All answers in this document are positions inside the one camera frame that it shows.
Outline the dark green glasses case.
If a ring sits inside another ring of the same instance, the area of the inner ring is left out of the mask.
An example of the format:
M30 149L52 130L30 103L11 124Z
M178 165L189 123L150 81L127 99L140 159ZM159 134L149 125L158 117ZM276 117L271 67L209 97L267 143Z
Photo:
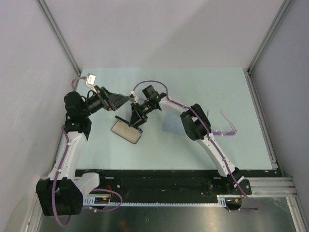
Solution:
M115 116L115 119L112 132L130 143L136 144L140 140L143 130L139 127L130 127L129 122L119 116Z

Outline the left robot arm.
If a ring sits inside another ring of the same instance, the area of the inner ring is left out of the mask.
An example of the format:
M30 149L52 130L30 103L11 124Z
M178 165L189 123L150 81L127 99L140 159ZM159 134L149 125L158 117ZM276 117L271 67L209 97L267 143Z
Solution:
M92 93L87 98L72 91L64 97L64 151L58 153L47 178L39 180L36 185L36 193L45 216L78 215L84 198L92 190L102 193L107 187L106 180L98 173L86 173L75 180L77 163L91 132L92 122L89 117L100 109L116 111L131 98L98 86L94 86Z

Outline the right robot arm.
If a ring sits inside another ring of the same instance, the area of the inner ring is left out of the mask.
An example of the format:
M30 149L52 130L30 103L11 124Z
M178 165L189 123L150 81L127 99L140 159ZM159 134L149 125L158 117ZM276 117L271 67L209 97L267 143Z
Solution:
M215 164L220 176L224 177L223 189L228 194L234 194L244 180L243 174L226 156L218 145L211 130L211 124L199 104L187 106L172 100L168 93L158 93L152 85L143 91L146 100L139 104L135 91L130 96L131 104L130 127L139 127L148 120L147 115L153 110L173 113L180 117L186 135L200 144Z

